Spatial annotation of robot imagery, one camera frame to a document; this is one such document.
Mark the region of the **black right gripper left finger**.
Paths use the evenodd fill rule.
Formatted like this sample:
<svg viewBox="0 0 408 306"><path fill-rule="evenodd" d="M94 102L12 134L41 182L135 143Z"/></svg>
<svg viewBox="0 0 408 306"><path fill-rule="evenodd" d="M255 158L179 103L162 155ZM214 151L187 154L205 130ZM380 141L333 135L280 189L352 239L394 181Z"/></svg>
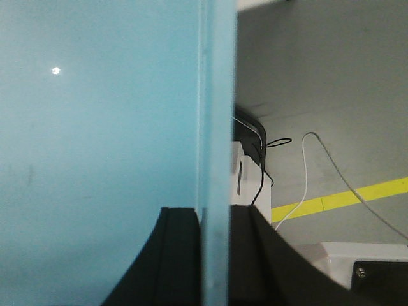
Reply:
<svg viewBox="0 0 408 306"><path fill-rule="evenodd" d="M102 304L201 304L201 232L193 208L161 209L149 239Z"/></svg>

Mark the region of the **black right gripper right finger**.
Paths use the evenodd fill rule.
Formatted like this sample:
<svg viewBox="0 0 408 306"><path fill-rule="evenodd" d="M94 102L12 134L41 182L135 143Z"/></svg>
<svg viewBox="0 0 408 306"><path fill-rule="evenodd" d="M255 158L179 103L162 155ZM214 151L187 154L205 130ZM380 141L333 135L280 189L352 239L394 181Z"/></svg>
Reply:
<svg viewBox="0 0 408 306"><path fill-rule="evenodd" d="M229 305L407 305L407 264L359 261L346 289L297 253L251 206L231 206Z"/></svg>

